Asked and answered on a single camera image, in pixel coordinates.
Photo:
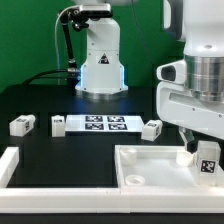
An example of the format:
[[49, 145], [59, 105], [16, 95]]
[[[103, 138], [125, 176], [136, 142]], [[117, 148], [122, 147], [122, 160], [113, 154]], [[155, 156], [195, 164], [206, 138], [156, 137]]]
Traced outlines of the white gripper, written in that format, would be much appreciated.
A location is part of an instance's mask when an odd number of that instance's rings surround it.
[[156, 108], [161, 120], [180, 127], [185, 150], [191, 154], [197, 151], [191, 130], [224, 140], [223, 102], [200, 101], [184, 86], [162, 81], [157, 86]]

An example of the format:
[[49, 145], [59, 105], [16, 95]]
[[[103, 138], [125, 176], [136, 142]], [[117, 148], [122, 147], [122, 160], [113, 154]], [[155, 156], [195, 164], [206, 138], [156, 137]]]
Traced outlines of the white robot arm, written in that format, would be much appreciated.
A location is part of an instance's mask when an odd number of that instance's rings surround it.
[[[125, 91], [113, 5], [130, 0], [73, 0], [87, 26], [87, 58], [77, 90], [92, 96]], [[159, 118], [224, 140], [224, 0], [163, 0], [163, 28], [185, 43], [184, 58], [157, 68]]]

